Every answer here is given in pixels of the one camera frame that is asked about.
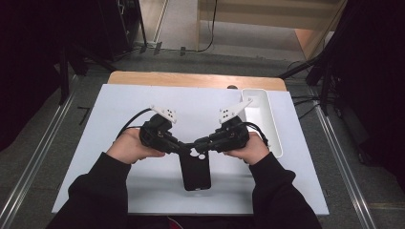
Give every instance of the hand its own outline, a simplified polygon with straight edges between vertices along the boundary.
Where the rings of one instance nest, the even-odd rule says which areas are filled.
[[[133,164],[147,157],[164,156],[165,153],[142,145],[139,140],[139,129],[130,128],[113,143],[107,155],[123,163]]]
[[[224,152],[225,155],[243,159],[249,165],[254,165],[269,154],[268,147],[255,132],[249,132],[249,141],[242,149]]]

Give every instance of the person's left hand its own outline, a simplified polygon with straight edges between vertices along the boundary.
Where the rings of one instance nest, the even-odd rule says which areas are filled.
[[[139,139],[139,129],[130,128],[113,143],[107,151],[107,155],[123,163],[133,164],[137,160],[147,157],[164,156],[165,153],[142,145]]]

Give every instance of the white plastic bracket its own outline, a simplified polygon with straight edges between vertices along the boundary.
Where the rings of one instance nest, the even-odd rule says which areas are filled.
[[[177,122],[177,116],[176,116],[176,111],[167,109],[167,108],[162,108],[162,107],[157,107],[155,105],[151,106],[151,109],[161,115],[162,117],[166,118],[167,120],[176,123]]]
[[[227,120],[231,119],[232,117],[238,115],[241,111],[244,110],[247,105],[249,105],[253,101],[252,98],[248,98],[241,103],[228,107],[226,109],[220,109],[220,124],[223,124]]]

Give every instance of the black sleeve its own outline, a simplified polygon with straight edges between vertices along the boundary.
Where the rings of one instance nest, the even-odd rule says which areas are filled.
[[[257,228],[321,228],[318,218],[292,185],[295,174],[269,154],[250,171],[256,182],[253,213]]]
[[[125,228],[126,178],[131,165],[101,154],[86,175],[69,188],[69,200],[47,228]]]

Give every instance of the black fabric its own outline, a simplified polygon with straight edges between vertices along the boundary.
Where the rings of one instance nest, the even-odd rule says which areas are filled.
[[[166,217],[128,217],[125,180],[130,168],[101,154],[89,174],[78,177],[71,185],[69,200],[47,228],[167,229]],[[184,229],[321,228],[312,209],[292,185],[295,174],[285,170],[272,154],[249,168],[256,181],[253,218],[170,218]]]

